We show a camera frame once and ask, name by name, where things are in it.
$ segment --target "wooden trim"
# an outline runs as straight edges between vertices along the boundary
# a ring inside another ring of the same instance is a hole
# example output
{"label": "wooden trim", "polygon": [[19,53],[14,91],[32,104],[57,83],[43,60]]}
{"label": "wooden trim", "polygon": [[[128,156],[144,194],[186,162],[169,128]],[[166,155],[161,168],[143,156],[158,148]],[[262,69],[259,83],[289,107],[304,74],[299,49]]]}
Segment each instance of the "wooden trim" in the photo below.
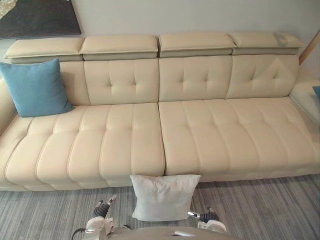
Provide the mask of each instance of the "wooden trim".
{"label": "wooden trim", "polygon": [[316,35],[312,38],[311,42],[306,46],[304,51],[299,56],[299,65],[301,65],[304,60],[308,57],[311,51],[315,48],[320,40],[320,30],[316,33]]}

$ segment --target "sofa armrest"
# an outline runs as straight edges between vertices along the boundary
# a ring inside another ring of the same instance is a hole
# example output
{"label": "sofa armrest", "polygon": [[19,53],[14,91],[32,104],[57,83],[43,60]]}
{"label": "sofa armrest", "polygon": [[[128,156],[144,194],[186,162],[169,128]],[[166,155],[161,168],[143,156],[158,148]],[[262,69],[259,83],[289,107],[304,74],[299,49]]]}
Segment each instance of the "sofa armrest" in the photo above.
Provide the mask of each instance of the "sofa armrest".
{"label": "sofa armrest", "polygon": [[0,79],[0,135],[4,132],[13,117],[17,114],[5,79]]}
{"label": "sofa armrest", "polygon": [[320,86],[319,79],[300,66],[295,85],[289,96],[320,126],[320,100],[313,86]]}

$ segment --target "throw pillow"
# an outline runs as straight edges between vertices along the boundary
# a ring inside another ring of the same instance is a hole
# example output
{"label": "throw pillow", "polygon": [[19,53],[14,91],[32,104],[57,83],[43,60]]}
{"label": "throw pillow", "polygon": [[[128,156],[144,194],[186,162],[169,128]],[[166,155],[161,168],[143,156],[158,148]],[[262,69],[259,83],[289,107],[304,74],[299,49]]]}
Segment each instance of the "throw pillow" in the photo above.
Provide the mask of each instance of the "throw pillow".
{"label": "throw pillow", "polygon": [[312,87],[315,94],[318,96],[318,98],[320,99],[320,86],[313,86]]}
{"label": "throw pillow", "polygon": [[191,199],[200,175],[131,175],[136,195],[132,217],[141,221],[177,221],[187,219]]}
{"label": "throw pillow", "polygon": [[21,117],[35,117],[69,112],[60,74],[59,59],[18,65],[0,62],[14,105]]}

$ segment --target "white pillow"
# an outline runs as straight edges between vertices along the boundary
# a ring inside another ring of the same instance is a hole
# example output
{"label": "white pillow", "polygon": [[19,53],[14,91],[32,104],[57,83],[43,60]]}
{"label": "white pillow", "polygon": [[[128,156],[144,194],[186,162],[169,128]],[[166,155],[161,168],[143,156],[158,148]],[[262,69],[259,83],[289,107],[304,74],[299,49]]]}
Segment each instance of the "white pillow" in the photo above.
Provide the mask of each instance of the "white pillow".
{"label": "white pillow", "polygon": [[176,221],[188,218],[191,198],[200,175],[131,175],[136,195],[132,217],[141,221]]}

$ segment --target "blue pillow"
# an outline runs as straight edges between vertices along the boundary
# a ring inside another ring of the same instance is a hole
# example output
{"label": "blue pillow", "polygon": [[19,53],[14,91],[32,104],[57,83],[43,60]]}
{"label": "blue pillow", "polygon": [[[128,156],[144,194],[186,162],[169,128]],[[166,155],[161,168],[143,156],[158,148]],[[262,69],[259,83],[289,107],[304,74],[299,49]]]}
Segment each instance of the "blue pillow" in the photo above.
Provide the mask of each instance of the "blue pillow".
{"label": "blue pillow", "polygon": [[312,87],[315,94],[318,96],[318,98],[320,99],[320,86],[313,86]]}
{"label": "blue pillow", "polygon": [[27,65],[0,62],[0,71],[21,117],[61,114],[73,109],[67,99],[58,58]]}

